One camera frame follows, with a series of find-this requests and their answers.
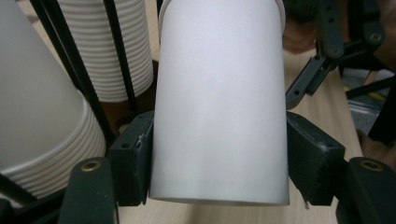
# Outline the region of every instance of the table surface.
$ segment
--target table surface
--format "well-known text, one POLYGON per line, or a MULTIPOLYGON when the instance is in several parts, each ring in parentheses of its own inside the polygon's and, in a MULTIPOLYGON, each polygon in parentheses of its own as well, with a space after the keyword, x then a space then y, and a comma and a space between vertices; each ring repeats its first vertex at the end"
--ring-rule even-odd
MULTIPOLYGON (((25 2, 20 3, 23 11, 32 12, 25 2)), ((152 57, 159 59, 156 1, 146 0, 148 31, 152 57)), ((41 24, 34 27, 54 52, 41 24)), ((284 53, 285 87, 296 78, 309 57, 315 52, 309 51, 300 55, 284 53)), ((311 97, 305 96, 291 112, 303 115, 320 129, 346 147, 346 160, 361 156, 361 148, 355 126, 347 105, 342 82, 337 71, 331 72, 311 97)), ((300 192, 290 181, 290 205, 288 206, 220 206, 185 203, 167 203, 148 199, 146 205, 137 207, 120 207, 120 223, 161 224, 161 223, 337 223, 335 217, 336 199, 332 206, 312 206, 305 208, 300 192)))

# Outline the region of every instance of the black metal rod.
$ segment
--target black metal rod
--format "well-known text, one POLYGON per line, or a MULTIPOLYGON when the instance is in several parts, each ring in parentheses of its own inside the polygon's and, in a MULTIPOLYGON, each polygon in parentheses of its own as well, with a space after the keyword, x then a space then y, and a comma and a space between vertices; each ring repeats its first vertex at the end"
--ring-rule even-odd
POLYGON ((49 39, 52 42, 53 47, 55 47, 55 50, 58 53, 59 58, 61 59, 62 64, 64 65, 64 68, 66 69, 67 74, 70 76, 70 79, 72 80, 75 87, 79 91, 83 92, 83 90, 79 84, 76 71, 74 70, 73 65, 70 63, 70 59, 67 57, 67 54, 64 50, 64 46, 62 45, 62 43, 60 41, 60 37, 56 34, 55 29, 52 26, 49 15, 47 14, 46 10, 44 9, 44 7, 40 1, 30 0, 30 2, 35 10, 35 13, 37 14, 38 18, 40 19, 41 23, 43 24, 43 27, 46 30, 47 35, 49 36, 49 39))
POLYGON ((36 197, 29 193, 26 189, 15 184, 7 177, 0 174, 0 192, 12 199, 13 201, 26 205, 36 200, 36 197))
POLYGON ((368 84, 366 86, 358 87, 358 88, 353 89, 351 91, 347 91, 346 92, 346 98, 347 99, 352 99, 352 98, 355 98, 355 97, 358 97, 358 96, 362 96, 362 95, 368 94, 368 93, 373 92, 373 91, 380 91, 382 89, 390 87, 393 84, 394 80, 395 80, 394 77, 388 77, 388 78, 385 78, 383 80, 368 84))
POLYGON ((53 0, 40 0, 43 8, 45 9, 50 22, 59 37, 59 40, 64 47, 64 51, 68 56, 70 63, 73 65, 76 74, 78 74, 78 82, 82 89, 82 93, 90 103, 93 113, 95 114, 99 125, 104 132, 107 141, 113 141, 115 139, 114 133, 111 131, 108 123, 105 111, 103 110, 99 99, 96 95, 95 89, 91 83, 87 69, 85 68, 84 62, 79 55, 78 48, 74 41, 74 38, 67 26, 64 14, 57 1, 53 0))
POLYGON ((161 6, 163 5, 163 0, 157 0, 157 16, 160 16, 161 6))
POLYGON ((123 44, 116 4, 114 3, 114 0, 104 0, 104 3, 108 21, 110 23, 111 34, 113 34, 113 40, 116 46, 117 56, 119 57, 120 69, 122 72, 128 101, 132 109, 137 109, 137 101, 134 97, 134 85, 132 83, 131 72, 129 70, 128 59, 126 57, 125 47, 123 44))

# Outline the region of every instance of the stack of paper cups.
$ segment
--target stack of paper cups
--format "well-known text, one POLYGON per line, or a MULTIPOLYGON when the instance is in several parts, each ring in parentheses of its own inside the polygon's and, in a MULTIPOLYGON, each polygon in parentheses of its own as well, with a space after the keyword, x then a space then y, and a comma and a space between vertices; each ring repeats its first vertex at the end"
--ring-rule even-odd
MULTIPOLYGON (((62 12, 101 102, 128 99, 103 0, 60 0, 62 12)), ((144 0, 116 0, 135 96, 152 83, 144 0)))
POLYGON ((0 172, 36 197, 67 185, 106 142, 78 93, 15 1, 0 1, 0 172))

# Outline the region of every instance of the wooden table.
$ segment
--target wooden table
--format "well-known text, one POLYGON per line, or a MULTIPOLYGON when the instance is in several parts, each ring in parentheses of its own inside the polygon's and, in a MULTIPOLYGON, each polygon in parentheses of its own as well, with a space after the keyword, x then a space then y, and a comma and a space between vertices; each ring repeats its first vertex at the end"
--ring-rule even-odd
MULTIPOLYGON (((314 51, 302 55, 285 52, 286 87, 303 69, 314 51)), ((342 82, 337 71, 331 72, 314 96, 305 96, 300 104, 291 110, 303 115, 324 132, 346 147, 346 159, 361 156, 361 148, 355 126, 347 105, 342 82)), ((305 208, 300 192, 290 181, 289 206, 220 206, 185 203, 168 203, 148 199, 146 205, 120 207, 120 223, 337 223, 335 217, 336 199, 332 206, 305 208)))

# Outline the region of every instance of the metal screw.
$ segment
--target metal screw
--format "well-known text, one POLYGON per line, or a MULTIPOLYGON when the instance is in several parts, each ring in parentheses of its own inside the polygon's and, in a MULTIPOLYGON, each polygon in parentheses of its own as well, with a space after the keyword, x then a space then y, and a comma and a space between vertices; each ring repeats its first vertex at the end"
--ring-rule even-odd
POLYGON ((378 42, 381 40, 381 37, 382 37, 381 34, 375 33, 375 34, 370 35, 370 40, 373 42, 378 42))
POLYGON ((374 161, 368 161, 368 160, 361 161, 361 166, 366 168, 367 170, 371 170, 375 172, 384 171, 384 167, 381 164, 374 161))
POLYGON ((81 166, 81 170, 83 172, 91 172, 99 168, 101 165, 102 163, 99 161, 87 161, 81 166))

